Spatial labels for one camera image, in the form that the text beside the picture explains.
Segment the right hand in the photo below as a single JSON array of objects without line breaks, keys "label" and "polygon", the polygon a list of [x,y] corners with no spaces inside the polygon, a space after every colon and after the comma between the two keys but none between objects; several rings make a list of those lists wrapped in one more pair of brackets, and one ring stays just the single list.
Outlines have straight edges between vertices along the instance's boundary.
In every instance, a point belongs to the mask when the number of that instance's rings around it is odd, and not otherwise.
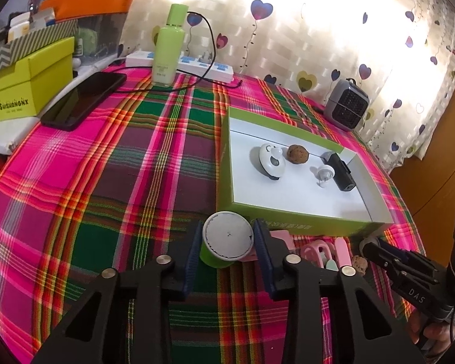
[{"label": "right hand", "polygon": [[430,350],[430,355],[440,355],[449,348],[451,344],[450,332],[453,332],[453,335],[455,336],[455,327],[451,328],[450,325],[445,322],[431,323],[429,325],[424,325],[424,323],[425,321],[423,320],[420,311],[413,310],[408,318],[406,330],[413,343],[418,342],[421,333],[423,333],[426,338],[434,340],[435,344]]}]

